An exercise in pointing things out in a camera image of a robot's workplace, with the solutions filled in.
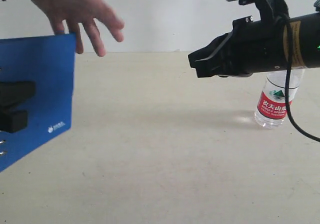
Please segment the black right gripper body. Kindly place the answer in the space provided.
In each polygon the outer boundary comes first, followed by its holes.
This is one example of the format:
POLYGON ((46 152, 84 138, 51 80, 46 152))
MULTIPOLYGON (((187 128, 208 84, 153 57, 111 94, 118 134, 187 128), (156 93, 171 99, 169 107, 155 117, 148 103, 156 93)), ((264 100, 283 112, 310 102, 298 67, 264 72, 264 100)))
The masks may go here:
POLYGON ((223 49, 221 77, 249 77, 254 73, 283 71, 287 67, 283 36, 285 21, 255 21, 240 27, 223 49))

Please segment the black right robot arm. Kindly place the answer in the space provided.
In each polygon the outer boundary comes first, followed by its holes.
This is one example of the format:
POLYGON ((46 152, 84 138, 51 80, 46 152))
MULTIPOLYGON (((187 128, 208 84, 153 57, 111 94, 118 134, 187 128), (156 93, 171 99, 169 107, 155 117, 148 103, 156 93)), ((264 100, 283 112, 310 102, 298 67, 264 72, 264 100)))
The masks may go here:
MULTIPOLYGON (((291 18, 292 68, 320 66, 320 2, 315 13, 291 18)), ((232 31, 216 37, 207 46, 188 55, 198 78, 249 77, 254 73, 284 71, 288 65, 289 44, 285 20, 269 23, 252 16, 232 22, 232 31)))

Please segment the person's open bare hand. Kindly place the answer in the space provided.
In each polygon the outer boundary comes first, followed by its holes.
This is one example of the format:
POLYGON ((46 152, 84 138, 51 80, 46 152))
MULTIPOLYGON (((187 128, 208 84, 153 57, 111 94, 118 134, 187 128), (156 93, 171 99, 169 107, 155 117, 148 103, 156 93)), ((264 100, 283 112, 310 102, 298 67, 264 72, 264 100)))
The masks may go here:
POLYGON ((124 21, 105 0, 30 0, 48 18, 55 35, 65 32, 63 23, 68 31, 75 34, 77 54, 84 53, 80 26, 84 28, 94 52, 103 57, 107 51, 101 38, 96 21, 101 22, 117 42, 124 40, 122 30, 124 21))

